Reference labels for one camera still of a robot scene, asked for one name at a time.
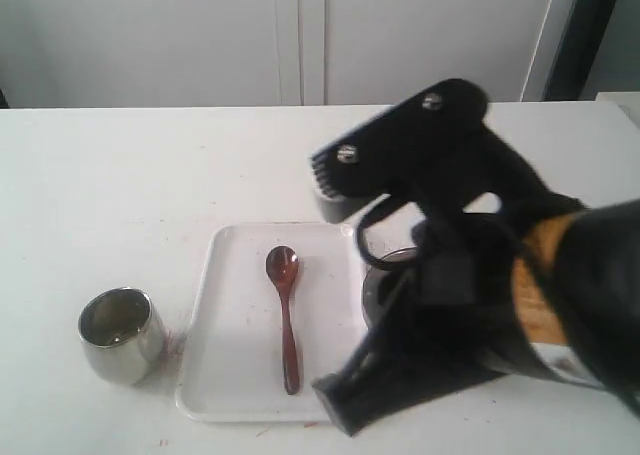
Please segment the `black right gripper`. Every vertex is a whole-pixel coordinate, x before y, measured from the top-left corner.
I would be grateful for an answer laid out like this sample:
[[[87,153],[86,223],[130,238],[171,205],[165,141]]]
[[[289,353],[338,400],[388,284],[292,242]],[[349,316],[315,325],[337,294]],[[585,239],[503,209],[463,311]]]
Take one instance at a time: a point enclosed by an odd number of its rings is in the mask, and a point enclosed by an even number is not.
[[[475,229],[466,207],[496,195],[516,228],[550,213],[550,191],[525,159],[485,123],[486,92],[447,79],[347,131],[310,158],[314,195],[329,223],[379,197],[387,217],[406,203],[426,218],[422,253],[461,252]]]

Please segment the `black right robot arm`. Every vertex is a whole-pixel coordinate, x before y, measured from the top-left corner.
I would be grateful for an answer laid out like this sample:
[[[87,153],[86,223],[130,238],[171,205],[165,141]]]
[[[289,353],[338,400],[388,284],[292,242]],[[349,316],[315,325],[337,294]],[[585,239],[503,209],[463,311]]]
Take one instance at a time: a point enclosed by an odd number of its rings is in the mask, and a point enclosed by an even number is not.
[[[552,191],[470,81],[426,88],[311,156],[323,217],[360,215],[367,333],[313,388],[347,434],[508,374],[639,410],[639,204]]]

